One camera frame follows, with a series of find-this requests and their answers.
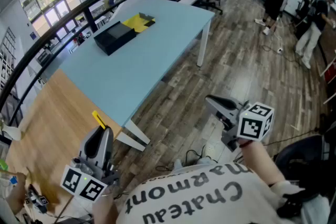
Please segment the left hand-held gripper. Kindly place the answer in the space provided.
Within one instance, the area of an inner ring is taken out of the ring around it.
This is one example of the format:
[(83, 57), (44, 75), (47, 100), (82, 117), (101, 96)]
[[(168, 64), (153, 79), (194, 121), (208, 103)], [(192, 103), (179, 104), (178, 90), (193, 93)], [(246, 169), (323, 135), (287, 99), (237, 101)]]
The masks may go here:
[(113, 131), (94, 128), (81, 142), (78, 156), (66, 165), (60, 186), (89, 202), (99, 199), (109, 186), (119, 185), (120, 174), (112, 163)]

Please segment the person's white printed shirt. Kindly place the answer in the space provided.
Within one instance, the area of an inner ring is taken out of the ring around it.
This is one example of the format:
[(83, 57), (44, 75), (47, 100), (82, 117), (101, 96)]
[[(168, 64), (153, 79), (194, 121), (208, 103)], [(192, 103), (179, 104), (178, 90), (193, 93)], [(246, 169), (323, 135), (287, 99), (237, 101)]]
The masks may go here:
[(278, 216), (285, 195), (298, 192), (288, 181), (268, 186), (241, 164), (195, 165), (140, 184), (117, 224), (327, 224), (329, 202), (321, 196), (295, 217)]

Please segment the person's right forearm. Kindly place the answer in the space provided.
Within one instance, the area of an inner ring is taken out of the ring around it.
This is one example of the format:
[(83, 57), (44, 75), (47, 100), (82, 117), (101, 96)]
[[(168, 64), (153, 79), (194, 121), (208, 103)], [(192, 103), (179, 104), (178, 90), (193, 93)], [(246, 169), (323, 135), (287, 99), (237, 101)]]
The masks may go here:
[(267, 185), (285, 181), (285, 177), (260, 141), (239, 138), (237, 142), (246, 166), (252, 169)]

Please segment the wooden table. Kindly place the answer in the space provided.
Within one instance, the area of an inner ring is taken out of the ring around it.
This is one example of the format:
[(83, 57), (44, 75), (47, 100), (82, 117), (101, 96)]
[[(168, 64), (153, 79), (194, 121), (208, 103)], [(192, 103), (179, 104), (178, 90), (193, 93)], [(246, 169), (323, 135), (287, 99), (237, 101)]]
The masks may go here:
[(112, 128), (114, 136), (119, 135), (121, 126), (88, 99), (62, 70), (57, 70), (23, 117), (19, 125), (23, 138), (9, 147), (9, 170), (28, 169), (32, 184), (48, 199), (48, 209), (56, 215), (70, 199), (60, 186), (65, 166), (78, 155), (81, 141), (98, 126), (93, 111)]

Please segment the black worn harness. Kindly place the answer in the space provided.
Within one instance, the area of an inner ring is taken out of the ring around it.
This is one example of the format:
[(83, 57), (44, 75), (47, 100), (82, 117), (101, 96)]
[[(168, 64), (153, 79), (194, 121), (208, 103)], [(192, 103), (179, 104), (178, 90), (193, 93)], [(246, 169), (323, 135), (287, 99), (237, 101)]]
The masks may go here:
[(306, 191), (302, 190), (295, 194), (283, 194), (286, 202), (277, 209), (277, 215), (280, 218), (293, 218), (296, 217), (301, 210), (302, 203), (305, 199)]

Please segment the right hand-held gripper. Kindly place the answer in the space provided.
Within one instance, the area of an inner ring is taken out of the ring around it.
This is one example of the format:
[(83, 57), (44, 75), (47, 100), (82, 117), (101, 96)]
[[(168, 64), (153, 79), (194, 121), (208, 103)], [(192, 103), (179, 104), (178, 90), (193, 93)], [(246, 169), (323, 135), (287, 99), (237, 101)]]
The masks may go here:
[(263, 103), (251, 104), (233, 98), (207, 95), (205, 105), (224, 126), (221, 141), (233, 152), (240, 138), (262, 141), (268, 135), (275, 109)]

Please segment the black box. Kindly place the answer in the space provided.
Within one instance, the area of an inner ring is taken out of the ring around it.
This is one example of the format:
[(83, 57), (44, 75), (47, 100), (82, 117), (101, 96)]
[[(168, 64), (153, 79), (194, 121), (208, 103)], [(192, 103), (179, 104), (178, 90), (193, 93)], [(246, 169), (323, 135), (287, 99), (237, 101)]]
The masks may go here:
[(97, 46), (109, 56), (154, 24), (153, 16), (137, 13), (124, 22), (118, 21), (113, 24), (95, 36), (94, 40)]

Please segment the black seat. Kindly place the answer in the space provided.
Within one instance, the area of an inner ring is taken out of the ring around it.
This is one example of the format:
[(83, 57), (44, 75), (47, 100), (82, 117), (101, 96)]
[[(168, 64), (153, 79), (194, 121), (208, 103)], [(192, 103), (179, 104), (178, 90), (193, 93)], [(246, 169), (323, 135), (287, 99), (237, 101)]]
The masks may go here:
[(336, 134), (314, 135), (294, 142), (274, 158), (285, 179), (322, 195), (336, 189)]

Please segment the person's left forearm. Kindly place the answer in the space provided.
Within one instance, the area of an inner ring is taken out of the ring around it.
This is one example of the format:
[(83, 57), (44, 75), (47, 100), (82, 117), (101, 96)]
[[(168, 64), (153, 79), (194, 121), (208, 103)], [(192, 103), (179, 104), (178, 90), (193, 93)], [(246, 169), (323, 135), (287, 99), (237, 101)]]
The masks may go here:
[(116, 224), (118, 210), (113, 198), (113, 188), (108, 187), (92, 204), (92, 214), (94, 224)]

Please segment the light blue table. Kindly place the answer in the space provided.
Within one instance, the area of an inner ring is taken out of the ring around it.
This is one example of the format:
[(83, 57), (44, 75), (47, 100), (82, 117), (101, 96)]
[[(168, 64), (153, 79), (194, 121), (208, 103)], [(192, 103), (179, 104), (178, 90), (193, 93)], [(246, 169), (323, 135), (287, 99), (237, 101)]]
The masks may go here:
[(198, 35), (197, 65), (202, 65), (214, 13), (168, 0), (141, 0), (114, 21), (137, 13), (153, 16), (155, 23), (111, 55), (87, 39), (50, 80), (84, 94), (108, 125), (117, 124), (118, 141), (143, 151), (150, 140), (132, 116)]

